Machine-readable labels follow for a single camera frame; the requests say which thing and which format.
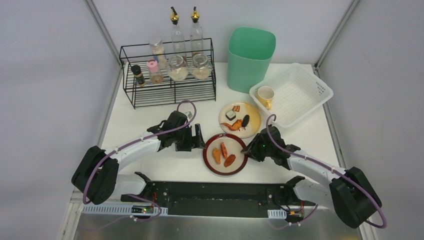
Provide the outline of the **black cap spice jar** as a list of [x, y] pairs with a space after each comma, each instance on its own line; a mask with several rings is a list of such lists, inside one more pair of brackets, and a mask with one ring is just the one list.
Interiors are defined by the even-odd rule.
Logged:
[[134, 79], [138, 86], [143, 87], [146, 85], [145, 78], [143, 76], [143, 72], [141, 67], [137, 64], [131, 65], [131, 71], [133, 73]]

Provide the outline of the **pink cap spice jar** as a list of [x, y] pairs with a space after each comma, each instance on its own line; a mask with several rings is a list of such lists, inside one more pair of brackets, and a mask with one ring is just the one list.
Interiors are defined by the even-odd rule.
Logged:
[[147, 61], [146, 65], [147, 65], [150, 81], [153, 84], [161, 84], [164, 80], [164, 77], [159, 67], [159, 63], [156, 60], [151, 59]]

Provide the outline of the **yellow food piece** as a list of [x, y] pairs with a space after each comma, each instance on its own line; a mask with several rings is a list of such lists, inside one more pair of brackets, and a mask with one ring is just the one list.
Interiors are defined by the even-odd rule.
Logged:
[[275, 92], [269, 86], [261, 86], [257, 90], [257, 99], [267, 110], [271, 110], [274, 96]]

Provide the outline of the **silver lid bead jar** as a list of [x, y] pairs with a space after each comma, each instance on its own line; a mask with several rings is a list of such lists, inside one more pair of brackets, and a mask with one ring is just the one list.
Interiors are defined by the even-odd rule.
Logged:
[[153, 36], [148, 40], [153, 58], [157, 61], [160, 69], [166, 69], [168, 61], [165, 55], [165, 48], [162, 39], [158, 36]]

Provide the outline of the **glass rice jar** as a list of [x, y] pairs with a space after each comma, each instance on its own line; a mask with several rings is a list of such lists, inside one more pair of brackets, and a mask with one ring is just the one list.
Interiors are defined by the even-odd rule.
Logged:
[[192, 58], [192, 75], [198, 80], [205, 80], [212, 74], [212, 67], [205, 54], [197, 53]]
[[183, 81], [189, 74], [186, 60], [181, 55], [174, 55], [168, 60], [167, 75], [176, 82]]

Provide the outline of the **red food piece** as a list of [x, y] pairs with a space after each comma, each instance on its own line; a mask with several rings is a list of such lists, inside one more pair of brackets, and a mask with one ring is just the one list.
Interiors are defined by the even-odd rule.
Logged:
[[222, 156], [226, 159], [228, 157], [228, 150], [223, 142], [220, 143], [220, 150], [221, 150]]

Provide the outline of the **glass oil bottle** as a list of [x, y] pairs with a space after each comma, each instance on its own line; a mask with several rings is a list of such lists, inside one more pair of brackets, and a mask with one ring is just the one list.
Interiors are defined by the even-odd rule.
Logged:
[[192, 56], [203, 53], [203, 29], [199, 23], [200, 14], [197, 12], [197, 7], [193, 7], [191, 13], [192, 26], [190, 28], [189, 40], [192, 51]]
[[186, 61], [187, 53], [186, 53], [186, 47], [185, 47], [185, 38], [179, 26], [180, 17], [173, 6], [171, 6], [170, 8], [172, 11], [170, 20], [173, 24], [172, 30], [171, 30], [171, 41], [172, 41], [173, 51], [181, 55], [183, 59]]

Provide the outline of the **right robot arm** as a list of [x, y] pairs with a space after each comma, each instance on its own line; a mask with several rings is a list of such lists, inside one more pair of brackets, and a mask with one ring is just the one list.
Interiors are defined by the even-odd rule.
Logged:
[[300, 147], [285, 144], [273, 125], [258, 133], [241, 152], [257, 162], [271, 158], [276, 165], [300, 174], [285, 183], [286, 202], [306, 201], [323, 206], [350, 228], [367, 223], [369, 217], [379, 213], [379, 227], [387, 226], [382, 202], [361, 169], [331, 166], [315, 159]]

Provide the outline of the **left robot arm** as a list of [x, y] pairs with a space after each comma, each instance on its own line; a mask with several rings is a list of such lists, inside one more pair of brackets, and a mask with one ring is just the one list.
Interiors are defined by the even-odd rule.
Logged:
[[87, 203], [94, 205], [104, 203], [111, 196], [140, 195], [150, 179], [142, 173], [123, 174], [121, 171], [172, 145], [177, 152], [205, 149], [201, 125], [189, 125], [191, 120], [192, 117], [175, 110], [158, 125], [149, 127], [139, 138], [120, 147], [90, 147], [71, 183], [83, 193]]

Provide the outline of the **red rimmed plate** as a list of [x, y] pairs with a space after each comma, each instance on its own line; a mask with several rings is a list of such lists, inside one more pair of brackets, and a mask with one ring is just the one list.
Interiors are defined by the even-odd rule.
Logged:
[[[218, 148], [221, 150], [221, 142], [223, 142], [226, 146], [229, 155], [235, 155], [236, 159], [232, 165], [229, 167], [224, 167], [225, 158], [221, 153], [221, 163], [217, 164], [213, 158], [212, 151], [214, 148]], [[241, 140], [241, 138], [229, 134], [229, 133], [221, 133], [216, 134], [211, 137], [206, 142], [206, 148], [203, 149], [203, 161], [207, 168], [211, 170], [213, 173], [220, 176], [231, 176], [239, 173], [247, 164], [248, 156], [246, 154], [241, 153], [242, 149], [246, 147], [246, 144]]]

